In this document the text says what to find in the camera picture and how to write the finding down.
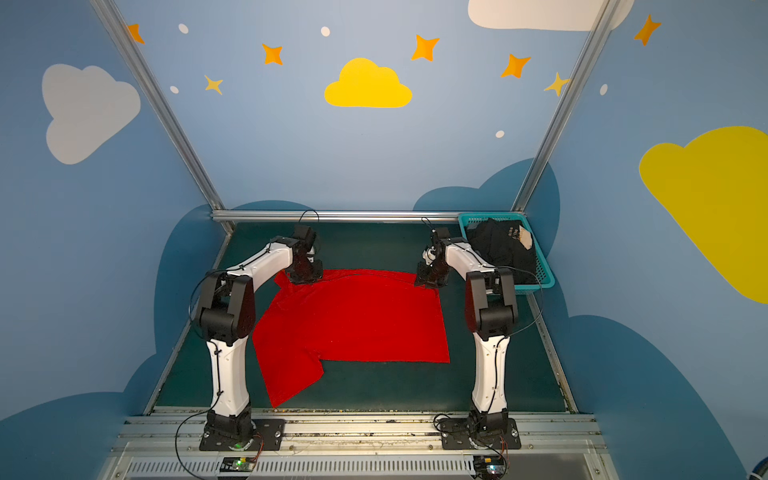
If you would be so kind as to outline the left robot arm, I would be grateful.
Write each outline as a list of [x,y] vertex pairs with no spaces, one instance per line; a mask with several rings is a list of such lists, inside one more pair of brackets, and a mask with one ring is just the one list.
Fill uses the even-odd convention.
[[256,254],[213,270],[200,282],[192,323],[207,343],[213,381],[201,450],[247,450],[261,436],[252,421],[245,362],[247,339],[256,324],[255,292],[280,272],[297,285],[319,281],[323,267],[314,258],[315,239],[312,228],[297,227],[293,235],[271,239]]

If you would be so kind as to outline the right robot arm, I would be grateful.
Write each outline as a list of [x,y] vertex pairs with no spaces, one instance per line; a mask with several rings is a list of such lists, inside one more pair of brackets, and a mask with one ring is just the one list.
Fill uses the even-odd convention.
[[482,259],[463,238],[433,238],[422,254],[415,284],[442,288],[451,272],[465,282],[465,321],[475,344],[472,408],[465,431],[474,438],[504,434],[509,427],[505,393],[506,354],[519,318],[512,269]]

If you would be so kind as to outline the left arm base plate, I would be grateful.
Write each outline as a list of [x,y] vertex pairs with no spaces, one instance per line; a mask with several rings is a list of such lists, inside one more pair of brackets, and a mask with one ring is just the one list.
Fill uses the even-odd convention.
[[215,416],[205,424],[200,451],[277,451],[281,447],[284,419]]

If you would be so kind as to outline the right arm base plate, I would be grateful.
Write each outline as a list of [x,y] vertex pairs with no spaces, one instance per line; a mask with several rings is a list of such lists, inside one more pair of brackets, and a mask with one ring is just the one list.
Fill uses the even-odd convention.
[[434,421],[444,450],[519,450],[522,442],[517,424],[510,418],[506,429],[478,430],[467,418],[440,417]]

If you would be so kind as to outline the red t-shirt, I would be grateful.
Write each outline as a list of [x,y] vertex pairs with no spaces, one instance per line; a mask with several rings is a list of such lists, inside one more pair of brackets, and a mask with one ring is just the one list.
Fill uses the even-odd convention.
[[413,273],[336,269],[299,285],[280,272],[274,282],[278,292],[252,334],[273,407],[319,381],[326,361],[450,360],[440,294]]

